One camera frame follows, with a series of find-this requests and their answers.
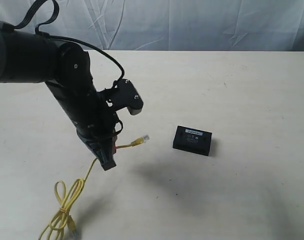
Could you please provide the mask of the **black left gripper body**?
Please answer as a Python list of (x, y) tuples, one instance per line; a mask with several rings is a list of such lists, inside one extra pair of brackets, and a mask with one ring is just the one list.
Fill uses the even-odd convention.
[(110, 110), (75, 110), (77, 134), (88, 148), (112, 148), (117, 114)]

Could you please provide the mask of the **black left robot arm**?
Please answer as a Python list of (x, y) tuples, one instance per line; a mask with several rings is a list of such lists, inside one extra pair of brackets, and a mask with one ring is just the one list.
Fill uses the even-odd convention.
[(0, 28), (0, 83), (44, 82), (104, 170), (116, 166), (115, 114), (93, 84), (78, 44)]

